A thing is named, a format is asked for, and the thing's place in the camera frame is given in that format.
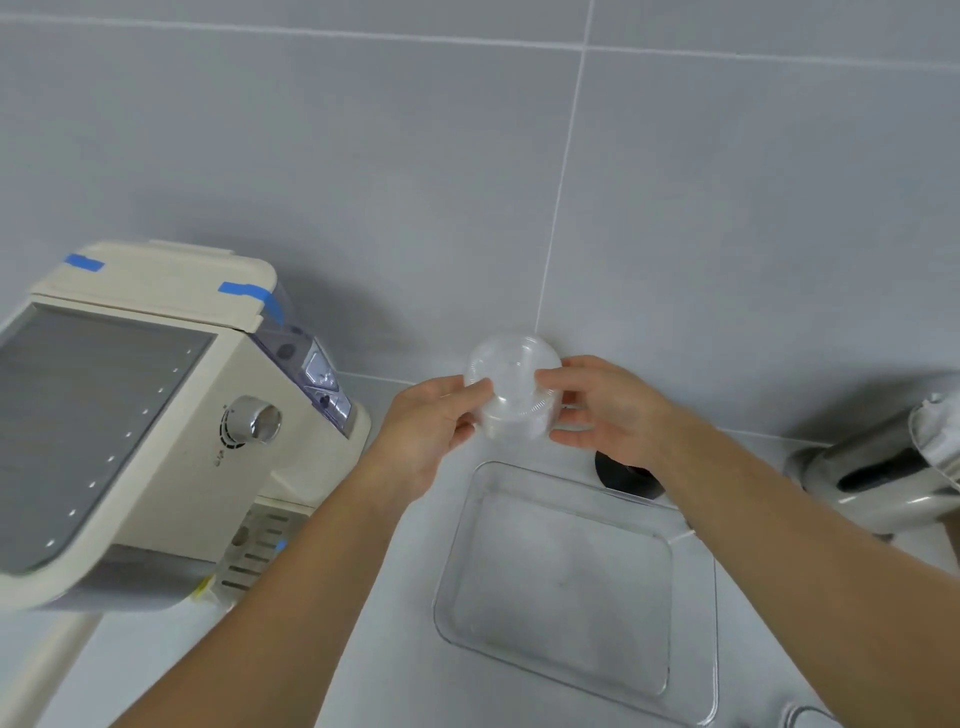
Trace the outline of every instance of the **metal grille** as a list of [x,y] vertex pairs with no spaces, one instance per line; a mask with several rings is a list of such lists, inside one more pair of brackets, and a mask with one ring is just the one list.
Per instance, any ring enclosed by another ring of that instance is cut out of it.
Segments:
[[227,605],[239,601],[309,518],[254,503],[213,575],[209,589],[216,599]]

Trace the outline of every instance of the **clear plastic container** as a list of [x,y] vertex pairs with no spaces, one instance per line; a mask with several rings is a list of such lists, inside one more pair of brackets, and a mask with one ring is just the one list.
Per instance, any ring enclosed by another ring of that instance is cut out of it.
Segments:
[[448,642],[648,713],[716,712],[713,557],[674,508],[485,463],[434,621]]
[[560,358],[538,336],[505,333],[473,350],[464,379],[467,384],[489,377],[493,398],[476,413],[481,431],[491,439],[533,440],[557,422],[563,392],[541,389],[537,369],[556,369]]

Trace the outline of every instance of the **grout line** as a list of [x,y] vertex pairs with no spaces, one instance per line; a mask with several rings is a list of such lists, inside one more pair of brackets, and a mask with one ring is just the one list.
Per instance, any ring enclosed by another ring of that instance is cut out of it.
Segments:
[[773,63],[801,63],[806,65],[838,66],[887,71],[926,71],[932,73],[960,73],[960,62],[952,61],[893,61],[886,59],[857,59],[830,56],[778,56],[764,53],[733,53],[727,51],[692,51],[663,48],[631,48],[616,45],[590,45],[589,24],[593,20],[593,3],[588,6],[588,28],[584,41],[579,43],[552,40],[515,40],[470,36],[420,36],[404,33],[366,33],[362,31],[334,31],[317,28],[289,28],[279,25],[243,25],[236,23],[198,23],[185,20],[138,20],[135,18],[89,17],[82,15],[51,15],[39,12],[0,12],[0,25],[68,25],[100,28],[142,28],[150,30],[209,31],[262,36],[303,36],[346,38],[352,40],[406,40],[445,45],[477,45],[503,48],[533,48],[543,50],[596,51],[638,56],[692,58],[713,61],[753,61]]
[[373,375],[362,375],[356,372],[337,372],[337,376],[356,376],[360,379],[372,379],[373,381],[389,381],[392,384],[405,384],[408,387],[412,387],[416,382],[407,381],[406,379],[390,379],[386,376],[373,376]]
[[723,51],[685,51],[660,48],[628,48],[614,45],[591,45],[590,51],[602,53],[625,53],[638,56],[663,56],[666,58],[707,59],[712,61],[753,61],[773,63],[802,63],[848,68],[864,68],[885,71],[927,71],[934,73],[960,73],[960,63],[950,61],[888,61],[885,59],[834,58],[828,56],[777,56],[764,53],[728,53]]
[[829,448],[830,443],[820,443],[815,440],[806,440],[802,437],[788,437],[786,435],[766,435],[762,432],[749,432],[745,429],[729,429],[728,427],[719,427],[717,429],[721,432],[726,432],[728,435],[746,435],[748,437],[760,437],[766,440],[781,440],[788,441],[791,443],[803,443],[804,445],[811,445],[817,448]]
[[566,127],[564,161],[560,165],[560,183],[557,185],[557,201],[553,205],[553,222],[550,224],[550,242],[546,248],[546,261],[543,263],[543,281],[540,283],[540,300],[537,301],[537,319],[534,322],[535,334],[540,329],[540,313],[543,311],[543,296],[546,293],[546,277],[550,272],[550,256],[553,254],[553,236],[557,232],[557,218],[560,216],[560,201],[564,193],[566,160],[570,156],[570,142],[573,139],[573,122],[577,116],[577,101],[580,98],[580,82],[584,78],[584,65],[587,62],[587,44],[590,40],[590,26],[593,23],[594,1],[595,0],[590,0],[590,4],[587,7],[587,26],[584,28],[584,43],[580,49],[580,65],[577,67],[577,83],[573,86],[573,103],[570,105],[570,123]]
[[332,31],[315,28],[287,28],[278,25],[236,25],[232,23],[194,23],[181,20],[136,20],[114,17],[83,17],[75,15],[45,15],[30,12],[0,12],[0,24],[73,25],[100,28],[145,28],[150,30],[214,31],[265,36],[304,36],[347,38],[351,40],[408,40],[419,43],[446,45],[480,45],[503,48],[535,48],[561,51],[583,51],[583,43],[565,43],[536,40],[509,40],[468,36],[418,36],[404,33],[364,33],[361,31]]

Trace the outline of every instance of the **chrome knob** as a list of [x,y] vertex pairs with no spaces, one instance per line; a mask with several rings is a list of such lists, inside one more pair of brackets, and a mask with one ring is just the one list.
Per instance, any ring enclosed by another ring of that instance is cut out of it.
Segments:
[[283,413],[269,402],[244,395],[227,408],[221,436],[230,445],[272,443],[283,424]]

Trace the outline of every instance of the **left hand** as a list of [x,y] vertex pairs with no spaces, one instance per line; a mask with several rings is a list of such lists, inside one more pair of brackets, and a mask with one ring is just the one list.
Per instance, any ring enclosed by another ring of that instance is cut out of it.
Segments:
[[428,379],[405,389],[394,398],[364,459],[385,468],[402,489],[398,495],[412,502],[433,485],[444,455],[473,434],[470,412],[492,396],[489,379],[465,387],[461,375]]

